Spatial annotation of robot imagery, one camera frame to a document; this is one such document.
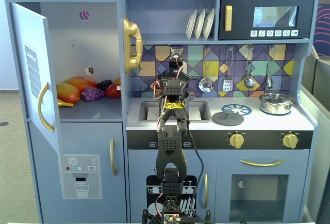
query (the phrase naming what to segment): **stove burner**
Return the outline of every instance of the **stove burner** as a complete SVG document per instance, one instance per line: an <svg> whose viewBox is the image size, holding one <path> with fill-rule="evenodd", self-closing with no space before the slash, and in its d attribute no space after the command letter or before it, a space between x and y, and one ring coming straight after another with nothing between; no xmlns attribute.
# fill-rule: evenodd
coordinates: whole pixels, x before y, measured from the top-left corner
<svg viewBox="0 0 330 224"><path fill-rule="evenodd" d="M252 112L252 110L249 107L242 104L227 104L221 108L222 111L229 109L232 110L234 113L240 114L241 116L249 115Z"/></svg>

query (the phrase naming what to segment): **ice dispenser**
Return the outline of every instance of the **ice dispenser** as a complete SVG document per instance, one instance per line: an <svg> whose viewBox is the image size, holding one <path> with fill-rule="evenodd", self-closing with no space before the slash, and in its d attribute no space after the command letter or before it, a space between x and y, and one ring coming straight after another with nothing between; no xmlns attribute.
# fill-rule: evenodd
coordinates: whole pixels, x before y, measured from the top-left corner
<svg viewBox="0 0 330 224"><path fill-rule="evenodd" d="M70 154L58 157L64 199L101 199L100 157Z"/></svg>

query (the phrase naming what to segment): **toy fruit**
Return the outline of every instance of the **toy fruit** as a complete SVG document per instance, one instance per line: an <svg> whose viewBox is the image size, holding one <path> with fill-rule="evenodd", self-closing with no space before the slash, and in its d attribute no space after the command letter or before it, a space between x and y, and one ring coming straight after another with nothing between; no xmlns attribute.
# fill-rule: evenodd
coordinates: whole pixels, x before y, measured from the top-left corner
<svg viewBox="0 0 330 224"><path fill-rule="evenodd" d="M59 107L60 106L73 107L73 105L74 105L74 104L66 103L66 102L64 102L64 101L62 101L60 99L57 99L57 104L58 104Z"/></svg>
<svg viewBox="0 0 330 224"><path fill-rule="evenodd" d="M104 91L94 87L86 87L81 95L84 101L95 101L105 96Z"/></svg>
<svg viewBox="0 0 330 224"><path fill-rule="evenodd" d="M80 93L83 92L84 89L88 86L95 88L97 87L97 83L94 80L85 77L73 77L67 79L66 81L63 81L63 83L68 83L70 85L75 86Z"/></svg>
<svg viewBox="0 0 330 224"><path fill-rule="evenodd" d="M121 84L120 84L120 78L117 78L117 79L114 81L114 83L120 86L120 85L121 85Z"/></svg>
<svg viewBox="0 0 330 224"><path fill-rule="evenodd" d="M112 84L111 86L108 87L108 89L105 90L105 95L109 98L116 99L119 98L122 93L121 91L117 90L118 84Z"/></svg>
<svg viewBox="0 0 330 224"><path fill-rule="evenodd" d="M111 80L102 81L102 82L98 83L97 87L98 87L98 89L105 91L111 84L112 84Z"/></svg>
<svg viewBox="0 0 330 224"><path fill-rule="evenodd" d="M73 85L60 83L56 85L56 90L57 98L66 103L75 104L80 99L80 92Z"/></svg>

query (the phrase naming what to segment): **sink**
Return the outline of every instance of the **sink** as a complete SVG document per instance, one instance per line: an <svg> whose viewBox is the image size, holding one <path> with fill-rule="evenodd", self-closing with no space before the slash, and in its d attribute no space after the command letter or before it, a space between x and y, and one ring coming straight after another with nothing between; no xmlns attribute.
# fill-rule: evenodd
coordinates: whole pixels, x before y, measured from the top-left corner
<svg viewBox="0 0 330 224"><path fill-rule="evenodd" d="M159 118L159 103L156 101L145 101L141 103L140 122L157 122ZM212 116L208 103L205 101L192 101L189 103L189 119L192 122L210 122Z"/></svg>

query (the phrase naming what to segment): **microwave display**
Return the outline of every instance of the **microwave display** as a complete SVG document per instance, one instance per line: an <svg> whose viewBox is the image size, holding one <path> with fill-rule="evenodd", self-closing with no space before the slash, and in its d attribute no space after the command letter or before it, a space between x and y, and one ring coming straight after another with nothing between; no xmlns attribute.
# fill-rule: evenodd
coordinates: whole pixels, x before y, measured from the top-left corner
<svg viewBox="0 0 330 224"><path fill-rule="evenodd" d="M255 7L253 27L296 27L297 16L297 6Z"/></svg>

